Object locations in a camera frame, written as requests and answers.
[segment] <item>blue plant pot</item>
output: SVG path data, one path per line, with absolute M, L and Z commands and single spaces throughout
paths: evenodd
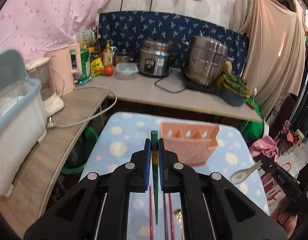
M 231 106 L 242 106 L 247 101 L 247 98 L 234 94 L 231 90 L 225 88 L 223 85 L 221 87 L 221 92 L 222 99 Z

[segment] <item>red chopstick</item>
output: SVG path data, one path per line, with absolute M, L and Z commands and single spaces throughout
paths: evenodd
M 153 210 L 152 210 L 152 187 L 150 186 L 150 240 L 154 240 L 153 234 Z
M 172 235 L 172 240 L 175 240 L 175 235 L 174 235 L 174 222 L 173 222 L 173 209 L 172 209 L 172 197 L 171 194 L 168 194 L 169 202 L 170 202 L 170 222 L 171 222 L 171 235 Z
M 165 228 L 165 240 L 168 240 L 168 225 L 167 225 L 167 210 L 165 194 L 163 193 L 163 204 L 164 204 L 164 228 Z

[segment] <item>white cable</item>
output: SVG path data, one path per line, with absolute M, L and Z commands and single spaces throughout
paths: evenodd
M 85 89 L 85 88 L 104 88 L 104 89 L 107 89 L 109 90 L 114 96 L 115 96 L 115 101 L 113 104 L 111 104 L 108 108 L 102 110 L 101 112 L 97 113 L 96 115 L 93 115 L 87 119 L 84 119 L 82 121 L 79 121 L 79 122 L 74 122 L 74 123 L 70 123 L 70 124 L 65 124 L 65 125 L 62 125 L 62 124 L 59 124 L 59 123 L 54 123 L 51 119 L 49 120 L 49 122 L 47 123 L 46 125 L 46 128 L 68 128 L 68 127 L 72 127 L 72 126 L 76 126 L 76 125 L 79 125 L 79 124 L 83 124 L 85 122 L 89 122 L 91 120 L 93 120 L 94 118 L 104 114 L 105 112 L 107 112 L 108 110 L 110 110 L 117 102 L 117 95 L 114 93 L 113 90 L 109 89 L 108 87 L 103 87 L 103 86 L 96 86 L 96 85 L 93 85 L 93 86 L 84 86 L 84 87 L 77 87 L 75 88 L 75 90 L 80 90 L 80 89 Z
M 256 78 L 256 84 L 255 84 L 255 89 L 256 93 L 254 93 L 254 97 L 253 97 L 253 104 L 255 102 L 255 96 L 257 94 L 257 82 L 258 82 L 258 76 L 259 76 L 259 67 L 260 67 L 260 61 L 262 59 L 262 49 L 263 49 L 263 22 L 262 22 L 262 12 L 260 10 L 260 0 L 258 0 L 258 9 L 259 9 L 259 17 L 260 17 L 260 57 L 259 57 L 259 63 L 258 63 L 258 69 L 257 69 L 257 78 Z M 241 133 L 243 133 L 243 131 L 245 130 L 247 124 L 249 121 L 247 121 L 245 127 L 243 128 L 243 130 L 241 131 Z
M 62 94 L 61 94 L 61 97 L 62 97 L 63 93 L 64 93 L 64 88 L 65 88 L 65 77 L 64 77 L 63 73 L 61 71 L 59 71 L 57 68 L 51 67 L 51 69 L 53 69 L 56 72 L 58 72 L 61 75 L 62 79 L 63 79 L 63 89 L 62 89 Z

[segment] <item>potted plant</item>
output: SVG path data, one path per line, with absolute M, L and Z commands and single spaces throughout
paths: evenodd
M 222 98 L 231 106 L 241 106 L 250 97 L 251 90 L 246 80 L 232 74 L 224 74 Z

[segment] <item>tomato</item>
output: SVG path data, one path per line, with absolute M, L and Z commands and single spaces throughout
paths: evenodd
M 105 76 L 112 76 L 113 73 L 114 73 L 113 65 L 106 65 L 103 68 L 103 73 L 104 73 Z

